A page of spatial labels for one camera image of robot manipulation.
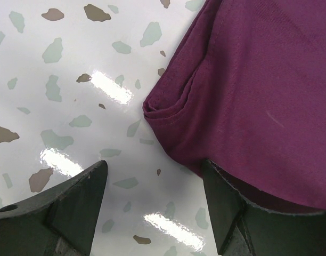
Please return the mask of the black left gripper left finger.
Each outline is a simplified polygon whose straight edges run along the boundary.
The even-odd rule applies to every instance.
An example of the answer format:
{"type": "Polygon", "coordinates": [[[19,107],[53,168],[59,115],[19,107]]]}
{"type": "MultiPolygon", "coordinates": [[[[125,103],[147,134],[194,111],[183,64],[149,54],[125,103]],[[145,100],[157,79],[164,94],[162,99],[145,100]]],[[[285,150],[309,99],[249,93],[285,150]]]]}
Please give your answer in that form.
{"type": "Polygon", "coordinates": [[[108,177],[99,161],[0,209],[0,255],[89,255],[108,177]]]}

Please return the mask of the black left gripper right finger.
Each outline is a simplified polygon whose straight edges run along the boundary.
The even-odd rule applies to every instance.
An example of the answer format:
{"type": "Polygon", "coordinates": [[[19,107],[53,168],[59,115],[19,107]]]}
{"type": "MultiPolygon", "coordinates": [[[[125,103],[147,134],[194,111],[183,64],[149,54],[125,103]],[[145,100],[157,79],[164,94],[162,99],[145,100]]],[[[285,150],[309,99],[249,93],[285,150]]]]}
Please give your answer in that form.
{"type": "Polygon", "coordinates": [[[235,245],[250,255],[326,255],[326,211],[295,204],[202,164],[217,253],[235,245]]]}

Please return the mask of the purple cloth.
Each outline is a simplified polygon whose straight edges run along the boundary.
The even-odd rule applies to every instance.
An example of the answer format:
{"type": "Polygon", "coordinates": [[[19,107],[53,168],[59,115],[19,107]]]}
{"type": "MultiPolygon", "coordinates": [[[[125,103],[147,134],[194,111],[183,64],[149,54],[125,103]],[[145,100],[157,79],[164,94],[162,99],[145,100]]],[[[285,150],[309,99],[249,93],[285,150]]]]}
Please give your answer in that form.
{"type": "Polygon", "coordinates": [[[206,1],[143,103],[164,151],[263,207],[326,210],[326,1],[206,1]]]}

